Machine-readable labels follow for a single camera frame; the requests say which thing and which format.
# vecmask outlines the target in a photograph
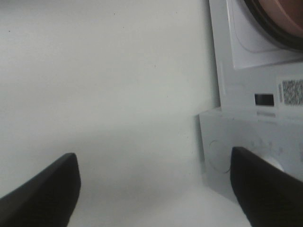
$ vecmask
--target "white appliance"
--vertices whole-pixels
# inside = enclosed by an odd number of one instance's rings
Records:
[[[254,15],[261,1],[210,0],[221,108],[200,121],[209,184],[232,200],[232,147],[303,181],[303,53]]]

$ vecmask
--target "barcode label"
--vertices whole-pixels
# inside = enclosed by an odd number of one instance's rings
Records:
[[[289,106],[303,106],[303,79],[283,80],[284,104]]]
[[[286,75],[276,78],[277,106],[285,111],[302,111],[303,75]]]

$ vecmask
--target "stacked washer and dryer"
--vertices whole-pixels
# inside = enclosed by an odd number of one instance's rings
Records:
[[[200,114],[210,187],[240,202],[234,147],[303,182],[303,1],[210,0],[210,8],[221,99]]]

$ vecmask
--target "sticker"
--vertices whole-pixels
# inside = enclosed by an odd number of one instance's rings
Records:
[[[303,75],[277,78],[279,107],[303,108]]]

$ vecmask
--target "washer door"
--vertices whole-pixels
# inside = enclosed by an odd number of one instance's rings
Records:
[[[277,41],[303,51],[303,0],[244,0],[254,18]]]

